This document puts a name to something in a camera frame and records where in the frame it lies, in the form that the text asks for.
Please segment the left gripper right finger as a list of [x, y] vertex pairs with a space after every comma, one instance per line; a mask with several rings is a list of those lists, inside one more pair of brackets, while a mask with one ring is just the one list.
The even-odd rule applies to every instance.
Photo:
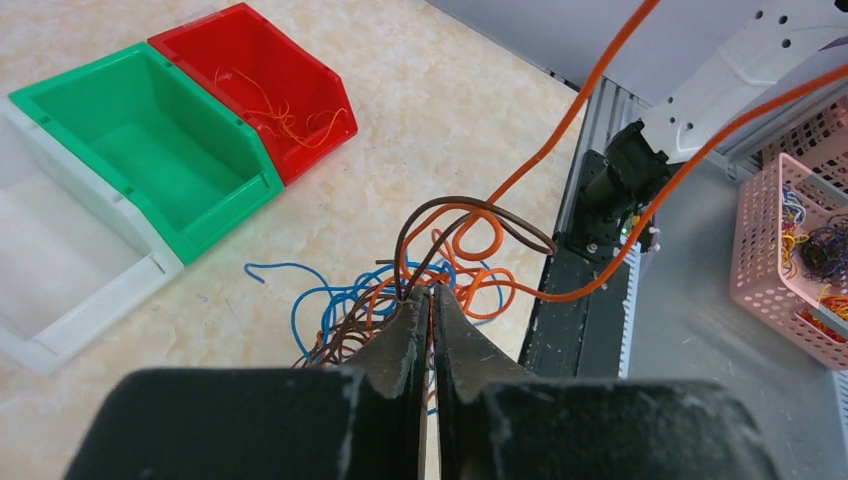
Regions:
[[433, 289], [431, 306], [441, 477], [497, 479], [495, 426], [481, 393], [536, 376], [472, 325], [448, 287]]

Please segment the green plastic bin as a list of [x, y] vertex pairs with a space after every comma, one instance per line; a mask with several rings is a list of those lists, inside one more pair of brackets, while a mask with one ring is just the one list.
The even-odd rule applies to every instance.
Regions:
[[141, 42], [10, 93], [189, 265], [283, 182], [258, 134]]

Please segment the white plastic bin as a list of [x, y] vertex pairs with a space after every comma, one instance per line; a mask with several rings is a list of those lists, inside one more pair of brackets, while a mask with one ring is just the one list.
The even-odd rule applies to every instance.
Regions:
[[127, 194], [2, 98], [2, 354], [50, 374], [183, 269]]

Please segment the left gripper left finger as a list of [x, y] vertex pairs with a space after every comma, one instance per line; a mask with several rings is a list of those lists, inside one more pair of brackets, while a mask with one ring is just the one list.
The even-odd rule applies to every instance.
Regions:
[[357, 380], [345, 438], [347, 479], [420, 479], [426, 456], [430, 294], [416, 287], [345, 363]]

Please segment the red plastic bin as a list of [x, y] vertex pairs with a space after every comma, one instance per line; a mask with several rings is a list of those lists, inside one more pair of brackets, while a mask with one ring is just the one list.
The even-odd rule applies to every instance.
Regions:
[[358, 131], [341, 77], [246, 3], [148, 41], [257, 132], [285, 186]]

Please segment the pink perforated basket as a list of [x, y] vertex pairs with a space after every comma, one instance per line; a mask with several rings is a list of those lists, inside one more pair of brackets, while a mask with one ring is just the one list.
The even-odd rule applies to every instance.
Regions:
[[762, 149], [739, 191], [731, 298], [827, 368], [847, 368], [847, 98]]

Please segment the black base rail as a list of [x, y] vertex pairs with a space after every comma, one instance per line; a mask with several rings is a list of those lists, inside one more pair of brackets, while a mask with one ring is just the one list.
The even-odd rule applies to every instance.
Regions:
[[[539, 289], [567, 293], [597, 278], [615, 257], [626, 235], [613, 223], [601, 230], [601, 241], [571, 235], [574, 197], [604, 169], [602, 156], [589, 150], [577, 157], [566, 185], [566, 197], [553, 239], [557, 252], [544, 264]], [[522, 342], [518, 363], [547, 378], [618, 378], [627, 266], [623, 263], [592, 293], [571, 302], [537, 299]]]

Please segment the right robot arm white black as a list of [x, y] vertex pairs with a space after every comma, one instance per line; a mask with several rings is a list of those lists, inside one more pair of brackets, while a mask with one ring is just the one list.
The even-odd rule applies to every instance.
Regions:
[[575, 217], [611, 223], [651, 202], [744, 107], [846, 33], [844, 1], [762, 2], [666, 100], [608, 141], [607, 164], [580, 188]]

